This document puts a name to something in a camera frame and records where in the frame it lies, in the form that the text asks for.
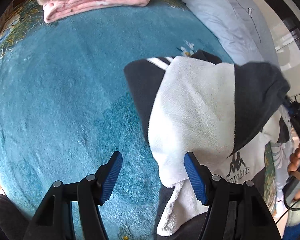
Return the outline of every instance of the pink blanket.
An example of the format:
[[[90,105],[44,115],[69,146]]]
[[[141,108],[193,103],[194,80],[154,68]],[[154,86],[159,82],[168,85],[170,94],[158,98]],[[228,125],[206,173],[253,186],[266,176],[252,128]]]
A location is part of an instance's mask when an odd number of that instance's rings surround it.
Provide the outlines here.
[[[114,6],[146,6],[150,0],[51,0],[43,6],[44,21],[58,19],[94,9]]]

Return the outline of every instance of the human hand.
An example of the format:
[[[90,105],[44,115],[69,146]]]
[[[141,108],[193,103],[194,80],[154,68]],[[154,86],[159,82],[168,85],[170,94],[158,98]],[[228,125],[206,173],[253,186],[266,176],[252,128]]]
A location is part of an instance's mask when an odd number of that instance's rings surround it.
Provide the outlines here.
[[[291,171],[296,171],[298,169],[298,165],[300,164],[300,143],[295,152],[290,155],[290,161],[291,163],[288,165],[288,173],[290,173]],[[295,195],[294,199],[300,199],[300,190]]]

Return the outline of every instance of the metal screw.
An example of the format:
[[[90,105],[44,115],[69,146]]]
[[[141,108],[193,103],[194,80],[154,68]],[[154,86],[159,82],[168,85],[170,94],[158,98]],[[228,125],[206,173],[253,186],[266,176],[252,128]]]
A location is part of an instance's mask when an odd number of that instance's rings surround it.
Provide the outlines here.
[[[253,181],[251,181],[251,180],[247,180],[246,184],[248,187],[253,187],[253,185],[254,185]]]
[[[212,175],[212,179],[213,179],[214,181],[219,181],[219,180],[221,180],[221,178],[220,178],[219,175]]]
[[[57,180],[52,184],[54,187],[60,187],[61,186],[61,181]]]
[[[88,175],[88,176],[86,177],[86,179],[87,179],[88,181],[94,180],[95,178],[96,178],[96,176],[94,176],[93,174],[90,174],[90,175]]]

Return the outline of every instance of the teal blanket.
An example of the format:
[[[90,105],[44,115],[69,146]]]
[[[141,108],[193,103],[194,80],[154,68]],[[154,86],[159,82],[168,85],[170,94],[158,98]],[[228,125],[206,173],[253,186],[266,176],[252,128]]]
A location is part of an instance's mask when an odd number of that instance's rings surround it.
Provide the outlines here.
[[[230,57],[179,0],[151,0],[43,22],[35,0],[15,9],[0,36],[0,184],[31,217],[55,180],[77,182],[123,154],[100,208],[110,240],[153,239],[160,180],[123,68],[202,49]],[[77,206],[74,225],[82,239]]]

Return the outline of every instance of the black cable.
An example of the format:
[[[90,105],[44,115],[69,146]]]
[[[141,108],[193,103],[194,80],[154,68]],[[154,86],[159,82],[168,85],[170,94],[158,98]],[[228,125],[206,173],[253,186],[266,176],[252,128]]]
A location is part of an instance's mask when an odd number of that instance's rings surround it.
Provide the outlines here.
[[[276,225],[279,223],[279,221],[284,217],[284,215],[289,211],[298,211],[300,210],[300,208],[293,208],[293,206],[295,204],[297,204],[300,201],[300,199],[298,201],[296,201],[292,206],[288,206],[287,202],[286,202],[286,198],[283,196],[283,203],[286,206],[286,208],[288,209],[285,213],[283,213],[283,215],[277,220],[277,222],[275,223]]]
[[[293,208],[293,206],[294,206],[296,203],[294,203],[292,206],[289,206],[289,205],[287,204],[287,202],[286,202],[285,196],[283,196],[283,203],[284,203],[284,205],[286,206],[286,208],[287,208],[288,210],[291,210],[291,211],[298,211],[298,210],[300,210],[300,208]]]
[[[284,217],[284,215],[288,212],[289,210],[287,210],[285,213],[283,213],[283,215],[277,220],[277,222],[275,223],[276,225],[279,223],[279,221],[281,220],[281,218]]]

